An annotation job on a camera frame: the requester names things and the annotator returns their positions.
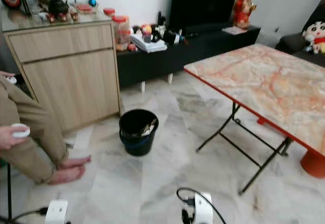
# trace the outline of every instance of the orange table foot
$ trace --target orange table foot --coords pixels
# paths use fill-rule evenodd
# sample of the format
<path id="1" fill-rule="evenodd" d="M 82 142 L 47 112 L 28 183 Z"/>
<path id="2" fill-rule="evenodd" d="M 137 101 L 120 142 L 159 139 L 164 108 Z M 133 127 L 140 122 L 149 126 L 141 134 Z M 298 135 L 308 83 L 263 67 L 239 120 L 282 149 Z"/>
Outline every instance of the orange table foot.
<path id="1" fill-rule="evenodd" d="M 325 177 L 325 157 L 308 151 L 300 161 L 303 169 L 317 178 Z"/>
<path id="2" fill-rule="evenodd" d="M 257 120 L 257 123 L 258 123 L 259 125 L 263 125 L 263 124 L 265 123 L 265 121 L 264 121 L 262 118 L 259 118 L 259 119 Z"/>

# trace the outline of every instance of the wooden cabinet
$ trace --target wooden cabinet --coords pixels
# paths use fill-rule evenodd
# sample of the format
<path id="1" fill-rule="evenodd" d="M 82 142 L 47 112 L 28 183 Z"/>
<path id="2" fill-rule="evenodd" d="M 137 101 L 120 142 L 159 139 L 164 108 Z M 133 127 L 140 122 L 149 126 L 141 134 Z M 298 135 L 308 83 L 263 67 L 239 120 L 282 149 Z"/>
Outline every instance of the wooden cabinet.
<path id="1" fill-rule="evenodd" d="M 5 32 L 32 96 L 70 131 L 119 113 L 110 20 Z"/>

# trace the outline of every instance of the television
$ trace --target television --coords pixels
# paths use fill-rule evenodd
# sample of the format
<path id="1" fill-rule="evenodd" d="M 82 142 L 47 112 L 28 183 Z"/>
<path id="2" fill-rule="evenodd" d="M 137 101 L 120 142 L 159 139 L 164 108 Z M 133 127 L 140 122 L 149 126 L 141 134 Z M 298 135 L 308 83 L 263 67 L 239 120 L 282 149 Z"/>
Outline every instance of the television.
<path id="1" fill-rule="evenodd" d="M 168 26 L 172 30 L 229 23 L 235 0 L 172 0 Z"/>

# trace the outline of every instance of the white tile floor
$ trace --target white tile floor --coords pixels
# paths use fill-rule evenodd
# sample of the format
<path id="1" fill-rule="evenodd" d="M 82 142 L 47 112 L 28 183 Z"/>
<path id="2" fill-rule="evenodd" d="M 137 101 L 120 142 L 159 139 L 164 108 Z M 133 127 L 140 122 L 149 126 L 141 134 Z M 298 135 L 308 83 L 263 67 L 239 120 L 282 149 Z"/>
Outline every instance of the white tile floor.
<path id="1" fill-rule="evenodd" d="M 74 183 L 47 186 L 34 185 L 14 173 L 14 214 L 48 205 L 52 199 L 67 199 L 72 224 L 177 224 L 182 223 L 181 203 L 175 191 L 189 186 L 210 192 L 228 224 L 325 223 L 325 180 L 304 172 L 299 161 L 306 149 L 297 143 L 289 149 L 289 157 L 277 156 L 241 197 L 238 189 L 257 170 L 253 163 L 221 137 L 213 139 L 201 153 L 194 152 L 225 121 L 232 106 L 207 85 L 182 72 L 171 85 L 158 79 L 146 83 L 144 94 L 138 86 L 123 89 L 121 94 L 126 111 L 145 108 L 159 118 L 150 154 L 132 157 L 124 151 L 118 118 L 95 124 L 86 130 L 85 137 L 77 139 L 81 142 L 75 142 L 81 147 L 71 150 L 71 157 L 92 154 L 86 175 Z M 255 116 L 244 109 L 238 117 L 272 145 L 283 140 L 275 130 L 258 125 Z M 270 154 L 232 123 L 225 134 L 259 161 Z M 3 179 L 0 211 L 6 214 Z M 29 216 L 22 221 L 39 224 L 44 218 Z M 221 223 L 217 216 L 214 223 Z"/>

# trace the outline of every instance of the human hand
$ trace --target human hand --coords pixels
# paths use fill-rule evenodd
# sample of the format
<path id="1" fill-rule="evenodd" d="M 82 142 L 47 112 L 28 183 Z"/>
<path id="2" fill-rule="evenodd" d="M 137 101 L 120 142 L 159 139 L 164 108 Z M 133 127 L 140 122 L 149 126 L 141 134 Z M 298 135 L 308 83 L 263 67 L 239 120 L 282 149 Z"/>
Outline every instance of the human hand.
<path id="1" fill-rule="evenodd" d="M 11 147 L 25 142 L 26 138 L 17 139 L 13 137 L 14 132 L 24 132 L 24 126 L 0 126 L 0 150 L 9 150 Z"/>
<path id="2" fill-rule="evenodd" d="M 6 73 L 4 71 L 0 71 L 0 75 L 2 76 L 6 76 L 6 77 L 13 77 L 15 74 L 14 73 Z"/>

